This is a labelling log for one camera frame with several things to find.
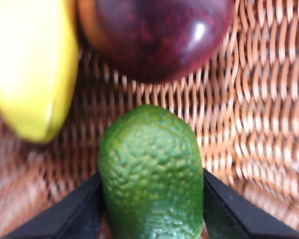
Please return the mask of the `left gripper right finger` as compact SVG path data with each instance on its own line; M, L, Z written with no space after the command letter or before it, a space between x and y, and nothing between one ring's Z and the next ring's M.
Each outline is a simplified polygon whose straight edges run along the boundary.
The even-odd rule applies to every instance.
M299 232L204 170L204 221L211 239L299 239Z

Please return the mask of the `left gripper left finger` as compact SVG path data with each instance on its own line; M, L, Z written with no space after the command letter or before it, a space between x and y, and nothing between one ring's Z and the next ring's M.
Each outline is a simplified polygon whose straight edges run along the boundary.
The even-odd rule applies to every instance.
M54 206L5 239L95 239L104 210L102 183L95 173Z

